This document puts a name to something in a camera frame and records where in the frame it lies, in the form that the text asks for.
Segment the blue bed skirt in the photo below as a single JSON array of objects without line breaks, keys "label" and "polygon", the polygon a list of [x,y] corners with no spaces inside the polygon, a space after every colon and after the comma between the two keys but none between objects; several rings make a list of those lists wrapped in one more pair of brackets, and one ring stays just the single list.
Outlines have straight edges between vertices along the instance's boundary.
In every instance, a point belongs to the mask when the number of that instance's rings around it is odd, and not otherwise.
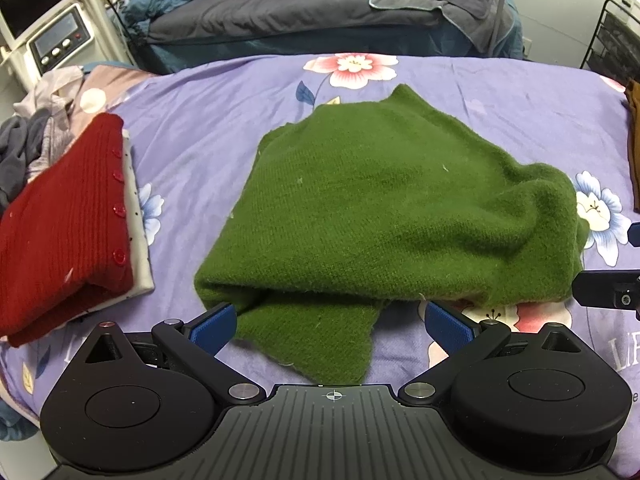
[{"label": "blue bed skirt", "polygon": [[[498,45],[493,58],[523,56],[523,33],[518,11],[506,3],[515,18],[509,35]],[[292,34],[248,39],[202,39],[149,44],[146,36],[132,37],[140,49],[141,63],[154,72],[168,74],[183,68],[213,61],[245,58],[253,55],[334,54],[347,52],[409,56],[453,56],[454,58],[488,58],[447,22],[437,26],[360,26],[292,32]]]}]

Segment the red knit sweater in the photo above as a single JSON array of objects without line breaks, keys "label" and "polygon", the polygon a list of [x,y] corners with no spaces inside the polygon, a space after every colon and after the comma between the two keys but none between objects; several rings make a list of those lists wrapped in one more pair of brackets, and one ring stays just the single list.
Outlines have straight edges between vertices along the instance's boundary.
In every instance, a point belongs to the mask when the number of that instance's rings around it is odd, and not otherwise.
[{"label": "red knit sweater", "polygon": [[122,120],[96,116],[1,218],[1,335],[28,344],[134,284]]}]

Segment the green knit cardigan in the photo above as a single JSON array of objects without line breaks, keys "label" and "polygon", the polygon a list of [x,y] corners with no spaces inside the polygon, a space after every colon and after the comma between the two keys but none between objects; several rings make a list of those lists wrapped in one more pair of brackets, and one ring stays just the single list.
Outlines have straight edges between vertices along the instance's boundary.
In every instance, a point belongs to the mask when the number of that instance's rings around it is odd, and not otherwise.
[{"label": "green knit cardigan", "polygon": [[240,339],[313,382],[366,377],[393,302],[560,301],[587,222],[563,171],[523,165],[401,84],[267,133],[195,274]]}]

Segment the pile of grey pink clothes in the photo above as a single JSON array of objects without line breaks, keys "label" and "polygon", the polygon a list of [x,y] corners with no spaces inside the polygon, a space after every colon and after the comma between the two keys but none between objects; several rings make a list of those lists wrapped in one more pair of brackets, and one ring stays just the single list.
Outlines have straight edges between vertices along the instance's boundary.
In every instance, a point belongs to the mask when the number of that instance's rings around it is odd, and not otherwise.
[{"label": "pile of grey pink clothes", "polygon": [[79,66],[52,70],[1,125],[1,209],[54,165],[75,140],[68,113],[84,81]]}]

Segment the white dotted folded garment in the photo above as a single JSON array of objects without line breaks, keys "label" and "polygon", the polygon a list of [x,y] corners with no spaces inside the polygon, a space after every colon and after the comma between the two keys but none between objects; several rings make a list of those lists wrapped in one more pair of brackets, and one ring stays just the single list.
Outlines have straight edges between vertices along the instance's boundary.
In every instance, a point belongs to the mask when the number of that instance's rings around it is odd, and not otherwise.
[{"label": "white dotted folded garment", "polygon": [[64,325],[154,289],[128,132],[110,147],[114,160],[101,178],[107,192],[89,194],[102,202],[86,213],[65,256]]}]

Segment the brown folded garment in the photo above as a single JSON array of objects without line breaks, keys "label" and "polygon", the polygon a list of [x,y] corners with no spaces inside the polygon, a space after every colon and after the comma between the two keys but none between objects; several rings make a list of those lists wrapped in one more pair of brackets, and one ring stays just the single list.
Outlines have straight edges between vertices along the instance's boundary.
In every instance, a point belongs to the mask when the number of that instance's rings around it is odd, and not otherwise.
[{"label": "brown folded garment", "polygon": [[638,81],[631,80],[627,84],[625,96],[630,111],[628,133],[628,162],[634,194],[634,211],[640,210],[640,86]]}]

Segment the white medical device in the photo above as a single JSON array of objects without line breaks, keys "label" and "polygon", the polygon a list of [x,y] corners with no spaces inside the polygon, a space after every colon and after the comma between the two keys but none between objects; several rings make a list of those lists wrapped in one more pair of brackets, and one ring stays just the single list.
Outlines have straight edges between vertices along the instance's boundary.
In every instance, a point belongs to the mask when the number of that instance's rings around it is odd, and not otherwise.
[{"label": "white medical device", "polygon": [[1,0],[1,64],[24,90],[55,68],[130,64],[117,0]]}]

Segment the grey blanket on far bed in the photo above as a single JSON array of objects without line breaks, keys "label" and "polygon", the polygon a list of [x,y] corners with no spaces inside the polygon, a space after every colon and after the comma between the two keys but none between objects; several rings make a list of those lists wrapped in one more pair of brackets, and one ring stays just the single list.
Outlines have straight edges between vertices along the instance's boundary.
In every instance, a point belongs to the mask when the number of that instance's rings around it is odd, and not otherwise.
[{"label": "grey blanket on far bed", "polygon": [[434,27],[438,12],[375,10],[369,0],[193,0],[151,22],[146,41],[248,39],[360,26]]}]

